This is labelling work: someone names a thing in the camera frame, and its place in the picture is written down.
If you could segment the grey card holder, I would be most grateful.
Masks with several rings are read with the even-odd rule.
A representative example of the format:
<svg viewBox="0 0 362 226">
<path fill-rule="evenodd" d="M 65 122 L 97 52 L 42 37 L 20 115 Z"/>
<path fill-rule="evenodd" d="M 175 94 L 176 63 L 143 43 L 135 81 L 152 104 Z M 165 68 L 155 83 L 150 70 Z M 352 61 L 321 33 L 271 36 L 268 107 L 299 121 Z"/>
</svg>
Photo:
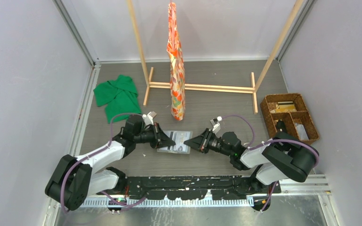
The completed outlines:
<svg viewBox="0 0 362 226">
<path fill-rule="evenodd" d="M 184 142 L 192 138 L 192 131 L 165 130 L 164 133 L 175 142 L 175 145 L 159 148 L 157 149 L 159 153 L 190 153 L 190 147 L 185 145 Z"/>
</svg>

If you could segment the white credit card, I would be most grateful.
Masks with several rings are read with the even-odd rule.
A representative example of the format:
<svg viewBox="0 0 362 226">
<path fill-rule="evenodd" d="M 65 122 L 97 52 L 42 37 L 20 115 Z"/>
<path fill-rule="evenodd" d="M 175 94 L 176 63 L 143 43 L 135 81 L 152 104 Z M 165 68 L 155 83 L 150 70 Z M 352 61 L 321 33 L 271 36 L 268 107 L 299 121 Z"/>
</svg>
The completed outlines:
<svg viewBox="0 0 362 226">
<path fill-rule="evenodd" d="M 176 131 L 173 134 L 175 142 L 174 150 L 178 152 L 186 152 L 188 147 L 184 144 L 186 140 L 191 138 L 191 131 Z"/>
</svg>

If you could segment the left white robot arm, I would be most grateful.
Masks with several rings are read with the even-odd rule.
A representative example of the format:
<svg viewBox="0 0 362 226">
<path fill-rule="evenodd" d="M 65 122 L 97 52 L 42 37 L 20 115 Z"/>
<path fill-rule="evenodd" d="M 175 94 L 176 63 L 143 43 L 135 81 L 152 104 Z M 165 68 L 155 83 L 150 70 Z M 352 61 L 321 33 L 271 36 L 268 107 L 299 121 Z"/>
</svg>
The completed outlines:
<svg viewBox="0 0 362 226">
<path fill-rule="evenodd" d="M 79 156 L 67 154 L 59 160 L 44 192 L 59 202 L 64 212 L 78 209 L 87 197 L 106 190 L 122 194 L 126 188 L 125 173 L 108 165 L 128 156 L 137 144 L 148 143 L 153 149 L 175 145 L 153 120 L 155 112 L 125 115 L 125 125 L 103 146 Z"/>
</svg>

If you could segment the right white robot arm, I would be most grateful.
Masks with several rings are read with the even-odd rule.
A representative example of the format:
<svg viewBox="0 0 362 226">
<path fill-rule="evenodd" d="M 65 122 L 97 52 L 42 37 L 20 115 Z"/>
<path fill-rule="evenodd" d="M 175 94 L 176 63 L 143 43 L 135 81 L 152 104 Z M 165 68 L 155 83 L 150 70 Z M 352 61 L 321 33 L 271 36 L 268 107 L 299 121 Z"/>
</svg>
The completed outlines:
<svg viewBox="0 0 362 226">
<path fill-rule="evenodd" d="M 256 193 L 263 193 L 270 184 L 282 179 L 305 182 L 320 160 L 315 148 L 283 131 L 254 147 L 243 146 L 234 132 L 217 137 L 210 129 L 184 144 L 201 153 L 214 151 L 226 155 L 240 171 L 254 168 L 250 187 Z"/>
</svg>

